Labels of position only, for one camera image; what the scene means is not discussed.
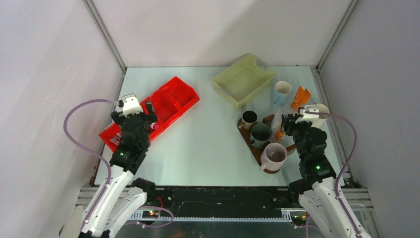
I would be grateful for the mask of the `white mug black handle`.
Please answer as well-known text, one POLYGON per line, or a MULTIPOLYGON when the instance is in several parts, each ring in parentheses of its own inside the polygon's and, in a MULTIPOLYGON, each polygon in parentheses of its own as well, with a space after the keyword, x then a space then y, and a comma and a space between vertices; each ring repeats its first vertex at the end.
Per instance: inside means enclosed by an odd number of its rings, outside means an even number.
POLYGON ((331 113, 329 106, 323 103, 316 103, 316 108, 318 109, 320 115, 317 119, 315 119, 312 123, 312 127, 316 127, 321 129, 327 119, 329 118, 329 114, 331 113))

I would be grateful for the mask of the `orange toothpaste tube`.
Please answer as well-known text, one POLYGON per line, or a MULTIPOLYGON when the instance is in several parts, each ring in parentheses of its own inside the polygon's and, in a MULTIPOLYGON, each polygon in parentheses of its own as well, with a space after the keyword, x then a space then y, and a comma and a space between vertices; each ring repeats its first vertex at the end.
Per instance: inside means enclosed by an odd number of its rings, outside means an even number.
POLYGON ((280 142, 282 137, 284 136, 285 132, 282 129, 283 127, 283 123, 280 124, 279 128, 277 129, 275 135, 274 135, 274 139, 276 142, 280 142))
POLYGON ((298 111, 298 109, 305 105, 310 98, 311 93, 308 91, 308 89, 304 90, 301 86, 299 86, 290 108, 292 110, 298 111))

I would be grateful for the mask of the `dark blue capped tube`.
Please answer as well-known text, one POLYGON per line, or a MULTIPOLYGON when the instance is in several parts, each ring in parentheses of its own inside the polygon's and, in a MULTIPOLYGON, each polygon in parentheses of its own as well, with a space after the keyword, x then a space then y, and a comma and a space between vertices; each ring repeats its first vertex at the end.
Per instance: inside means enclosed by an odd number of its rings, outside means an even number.
POLYGON ((270 127, 272 129, 272 132, 278 131, 278 129, 281 125, 281 122, 282 122, 282 118, 281 118, 282 113, 283 113, 283 108, 278 107, 276 109, 276 112, 274 113, 274 118, 272 119, 271 125, 270 125, 270 127))

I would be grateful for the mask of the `pink white mug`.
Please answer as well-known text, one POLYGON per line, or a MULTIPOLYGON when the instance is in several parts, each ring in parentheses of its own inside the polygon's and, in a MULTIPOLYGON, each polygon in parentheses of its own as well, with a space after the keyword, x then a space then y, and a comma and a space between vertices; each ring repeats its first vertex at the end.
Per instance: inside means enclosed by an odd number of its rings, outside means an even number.
POLYGON ((260 156, 260 171, 278 172, 287 159, 286 148, 279 143, 270 143, 260 156))

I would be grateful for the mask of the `dark green mug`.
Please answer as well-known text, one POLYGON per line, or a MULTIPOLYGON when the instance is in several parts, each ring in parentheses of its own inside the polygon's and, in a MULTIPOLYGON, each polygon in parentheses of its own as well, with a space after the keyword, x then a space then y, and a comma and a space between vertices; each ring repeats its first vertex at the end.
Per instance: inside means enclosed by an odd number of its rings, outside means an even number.
POLYGON ((265 123, 256 123, 250 129, 250 148, 263 148, 271 138, 271 127, 265 123))

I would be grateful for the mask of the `light blue mug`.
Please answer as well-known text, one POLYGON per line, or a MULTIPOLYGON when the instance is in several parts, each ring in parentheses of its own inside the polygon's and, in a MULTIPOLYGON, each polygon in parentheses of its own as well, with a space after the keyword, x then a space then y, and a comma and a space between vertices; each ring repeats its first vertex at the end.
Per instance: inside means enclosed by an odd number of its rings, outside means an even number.
POLYGON ((278 81, 274 85, 272 102, 277 106, 282 106, 286 102, 289 94, 292 91, 292 85, 286 81, 278 81))

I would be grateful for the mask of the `brown mug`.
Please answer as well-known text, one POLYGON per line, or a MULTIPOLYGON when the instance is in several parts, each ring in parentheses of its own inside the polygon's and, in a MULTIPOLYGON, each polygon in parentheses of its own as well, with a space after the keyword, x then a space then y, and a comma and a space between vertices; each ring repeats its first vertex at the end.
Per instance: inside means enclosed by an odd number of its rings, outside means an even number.
POLYGON ((249 130, 251 126, 257 121, 258 116, 254 111, 245 111, 242 114, 242 122, 239 124, 238 128, 249 130))

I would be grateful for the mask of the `cream plastic basket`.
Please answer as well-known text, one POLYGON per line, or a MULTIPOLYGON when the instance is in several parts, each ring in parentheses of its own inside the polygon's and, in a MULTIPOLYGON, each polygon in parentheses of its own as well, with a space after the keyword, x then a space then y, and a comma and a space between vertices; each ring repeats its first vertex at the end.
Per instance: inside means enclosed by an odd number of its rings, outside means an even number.
POLYGON ((212 79, 214 90, 240 109, 271 85, 276 72, 252 54, 246 54, 212 79))

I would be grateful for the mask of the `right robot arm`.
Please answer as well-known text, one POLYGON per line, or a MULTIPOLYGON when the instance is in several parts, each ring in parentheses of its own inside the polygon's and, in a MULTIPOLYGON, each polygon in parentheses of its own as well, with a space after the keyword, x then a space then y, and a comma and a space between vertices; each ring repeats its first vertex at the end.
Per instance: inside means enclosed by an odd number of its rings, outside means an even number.
POLYGON ((325 155, 326 132, 300 114, 282 115, 281 129, 293 138, 302 176, 289 184, 289 203, 303 207, 325 238, 369 238, 325 155))

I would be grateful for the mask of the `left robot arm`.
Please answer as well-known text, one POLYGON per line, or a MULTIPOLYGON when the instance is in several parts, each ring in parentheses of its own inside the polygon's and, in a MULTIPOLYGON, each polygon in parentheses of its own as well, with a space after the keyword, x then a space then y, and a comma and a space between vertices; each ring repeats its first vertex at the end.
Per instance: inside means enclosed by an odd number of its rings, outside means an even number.
POLYGON ((146 112, 134 98, 122 103, 123 112, 112 116, 121 127, 120 143, 111 157, 108 176, 84 211, 81 238, 115 237, 140 206, 152 206, 157 199, 153 182, 132 179, 151 145, 149 134, 157 115, 150 101, 145 102, 146 112))

